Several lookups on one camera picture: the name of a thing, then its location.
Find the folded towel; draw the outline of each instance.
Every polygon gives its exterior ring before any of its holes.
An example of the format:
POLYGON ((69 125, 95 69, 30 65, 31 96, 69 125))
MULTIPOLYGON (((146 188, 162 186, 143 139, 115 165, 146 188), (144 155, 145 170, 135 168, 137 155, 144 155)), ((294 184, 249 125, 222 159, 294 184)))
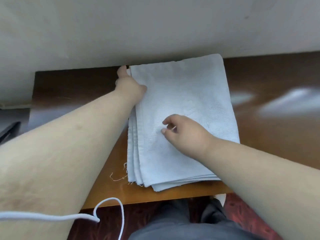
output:
POLYGON ((178 62, 135 65, 130 72, 148 90, 136 105, 135 116, 133 111, 129 119, 129 181, 146 187, 152 185, 155 191, 160 191, 195 181, 218 180, 205 166, 177 151, 160 130, 165 127, 162 121, 167 116, 181 114, 216 137, 239 142, 222 57, 213 54, 178 62))

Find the right arm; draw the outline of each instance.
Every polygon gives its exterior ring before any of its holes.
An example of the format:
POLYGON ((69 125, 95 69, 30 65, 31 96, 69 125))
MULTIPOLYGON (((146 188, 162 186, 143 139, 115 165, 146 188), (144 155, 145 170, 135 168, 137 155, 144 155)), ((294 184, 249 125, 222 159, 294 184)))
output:
POLYGON ((320 170, 219 139, 185 116, 163 124, 172 145, 213 171, 284 239, 319 238, 320 170))

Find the trousers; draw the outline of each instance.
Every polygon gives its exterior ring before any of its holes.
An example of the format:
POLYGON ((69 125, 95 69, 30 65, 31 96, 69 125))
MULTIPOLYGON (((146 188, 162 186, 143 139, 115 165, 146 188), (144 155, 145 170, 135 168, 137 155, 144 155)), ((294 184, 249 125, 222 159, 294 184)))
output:
POLYGON ((244 240, 260 236, 245 231, 236 222, 229 220, 218 199, 210 203, 202 213, 201 223, 190 223, 186 199, 166 202, 151 221, 131 234, 129 240, 244 240))

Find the person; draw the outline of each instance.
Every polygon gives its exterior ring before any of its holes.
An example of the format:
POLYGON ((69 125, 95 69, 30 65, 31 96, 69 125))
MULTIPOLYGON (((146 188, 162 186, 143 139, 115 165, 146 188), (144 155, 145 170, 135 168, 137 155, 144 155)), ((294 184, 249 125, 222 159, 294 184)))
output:
MULTIPOLYGON (((118 76, 113 92, 0 146, 0 211, 80 211, 147 89, 128 76, 125 66, 118 76)), ((163 124, 163 135, 176 149, 212 170, 284 239, 319 238, 320 170, 216 138, 181 115, 163 124)), ((203 223, 191 225, 184 203, 172 202, 131 239, 257 238, 228 221, 219 204, 211 206, 203 223)), ((72 224, 0 221, 0 234, 10 240, 65 240, 72 224)))

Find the brown table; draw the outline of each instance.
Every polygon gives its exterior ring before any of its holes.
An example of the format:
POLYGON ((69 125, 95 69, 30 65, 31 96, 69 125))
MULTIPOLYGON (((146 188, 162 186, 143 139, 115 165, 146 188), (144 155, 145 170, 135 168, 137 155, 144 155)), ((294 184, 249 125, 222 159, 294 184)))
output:
MULTIPOLYGON (((320 53, 225 59, 240 141, 320 169, 320 53)), ((29 129, 114 90, 118 67, 36 72, 29 129)), ((126 175, 127 128, 123 131, 83 206, 117 197, 124 204, 228 193, 221 181, 154 192, 113 181, 126 175)), ((104 206, 114 205, 106 202, 104 206)))

